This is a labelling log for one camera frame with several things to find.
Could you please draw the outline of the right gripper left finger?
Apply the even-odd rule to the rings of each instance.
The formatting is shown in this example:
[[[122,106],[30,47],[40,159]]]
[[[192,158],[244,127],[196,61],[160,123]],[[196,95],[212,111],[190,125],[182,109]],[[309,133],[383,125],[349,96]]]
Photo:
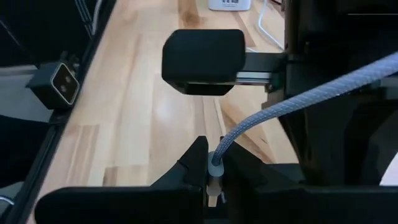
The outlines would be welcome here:
[[[36,224],[203,224],[208,141],[199,136],[145,187],[65,187],[36,204]]]

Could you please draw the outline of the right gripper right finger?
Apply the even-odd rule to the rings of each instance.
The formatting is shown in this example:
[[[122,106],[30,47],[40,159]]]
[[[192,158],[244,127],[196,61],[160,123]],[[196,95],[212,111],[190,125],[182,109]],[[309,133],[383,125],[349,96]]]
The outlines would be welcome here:
[[[236,224],[398,224],[398,187],[316,186],[297,164],[265,164],[237,143],[223,156],[228,215]]]

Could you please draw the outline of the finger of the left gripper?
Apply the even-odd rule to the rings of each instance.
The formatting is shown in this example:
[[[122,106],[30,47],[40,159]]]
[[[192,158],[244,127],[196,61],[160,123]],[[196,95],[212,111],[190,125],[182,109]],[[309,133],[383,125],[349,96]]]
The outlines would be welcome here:
[[[225,95],[245,60],[239,29],[178,29],[162,48],[161,77],[184,95]]]

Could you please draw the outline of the white USB charging hub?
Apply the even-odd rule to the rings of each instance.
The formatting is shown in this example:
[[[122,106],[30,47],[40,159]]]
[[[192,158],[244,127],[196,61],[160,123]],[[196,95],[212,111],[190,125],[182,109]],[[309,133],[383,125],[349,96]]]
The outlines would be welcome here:
[[[208,8],[214,11],[247,11],[252,0],[207,0]]]

